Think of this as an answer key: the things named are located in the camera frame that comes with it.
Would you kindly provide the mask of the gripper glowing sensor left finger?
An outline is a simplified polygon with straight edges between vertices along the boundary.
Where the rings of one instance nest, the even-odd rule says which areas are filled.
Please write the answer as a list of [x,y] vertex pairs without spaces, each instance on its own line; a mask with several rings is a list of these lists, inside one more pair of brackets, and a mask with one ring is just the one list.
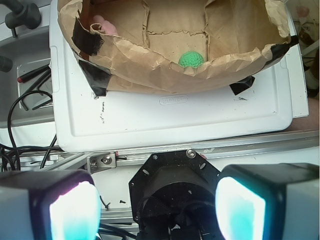
[[0,174],[2,240],[94,240],[100,194],[85,170]]

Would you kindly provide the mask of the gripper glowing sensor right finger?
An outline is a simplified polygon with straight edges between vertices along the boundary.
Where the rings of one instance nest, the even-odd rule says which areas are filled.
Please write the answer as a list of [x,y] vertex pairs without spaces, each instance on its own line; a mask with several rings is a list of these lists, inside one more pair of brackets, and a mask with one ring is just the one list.
[[226,240],[318,240],[320,167],[227,165],[218,176],[215,209]]

